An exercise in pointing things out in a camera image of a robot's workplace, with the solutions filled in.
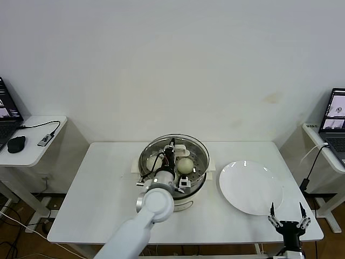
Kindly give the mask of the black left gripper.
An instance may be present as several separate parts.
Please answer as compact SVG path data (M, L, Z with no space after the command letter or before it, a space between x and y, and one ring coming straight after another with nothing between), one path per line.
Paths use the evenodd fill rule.
M175 138L171 139L170 146L165 146L163 156L164 158L161 168L167 172L174 172L176 160Z

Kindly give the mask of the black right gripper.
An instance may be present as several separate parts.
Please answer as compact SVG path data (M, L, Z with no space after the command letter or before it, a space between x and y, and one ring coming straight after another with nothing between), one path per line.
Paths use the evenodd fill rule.
M268 220L273 227L277 228L277 232L283 236L285 251L301 251L301 242L299 237L302 235L302 230L306 229L311 223L311 218L307 216L306 210L299 203L301 211L301 220L297 221L279 221L275 216L274 203L272 202Z

